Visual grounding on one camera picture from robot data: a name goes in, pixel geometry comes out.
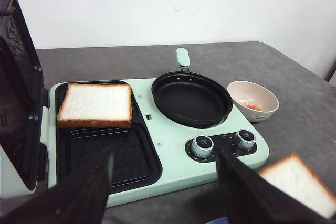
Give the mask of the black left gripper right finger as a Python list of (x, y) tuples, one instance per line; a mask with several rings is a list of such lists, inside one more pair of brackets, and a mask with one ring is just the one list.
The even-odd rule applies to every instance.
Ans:
[(335, 223), (263, 179), (225, 150), (216, 153), (218, 186), (229, 223)]

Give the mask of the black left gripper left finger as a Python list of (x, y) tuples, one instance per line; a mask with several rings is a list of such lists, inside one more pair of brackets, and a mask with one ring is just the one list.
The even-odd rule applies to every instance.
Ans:
[(101, 223), (113, 172), (112, 149), (1, 217), (1, 223)]

